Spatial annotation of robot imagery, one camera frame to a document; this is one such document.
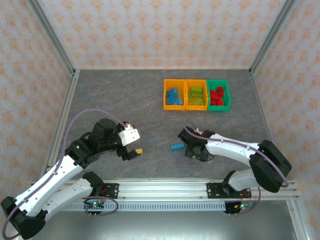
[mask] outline wall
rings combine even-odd
[[[320,235],[320,2],[298,0],[254,80],[273,141]]]
[[[75,68],[249,69],[285,0],[40,0]]]
[[[70,76],[27,1],[7,0],[0,16],[2,201],[39,178]]]

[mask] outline yellow bin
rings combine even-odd
[[[188,101],[188,94],[186,92],[186,81],[184,79],[165,79],[163,90],[163,110],[186,110],[186,102]],[[183,105],[167,105],[166,93],[172,88],[177,88],[179,99],[183,99]]]
[[[191,91],[191,87],[200,87],[203,92],[203,102],[200,105],[195,105],[196,97],[192,102],[188,101],[188,92]],[[187,111],[207,111],[208,109],[208,90],[207,81],[205,79],[186,79],[185,80],[185,95],[186,95],[186,106]]]

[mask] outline blue lego brick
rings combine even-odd
[[[179,105],[179,100],[178,98],[176,100],[174,100],[174,102],[172,103],[172,105]]]
[[[166,96],[169,97],[171,94],[177,94],[178,95],[178,89],[176,87],[171,88],[169,91],[166,92]]]
[[[170,96],[166,98],[166,104],[171,105],[178,98],[178,94],[172,93]]]
[[[171,149],[173,152],[183,150],[184,148],[185,148],[185,144],[183,144],[183,143],[171,145]]]

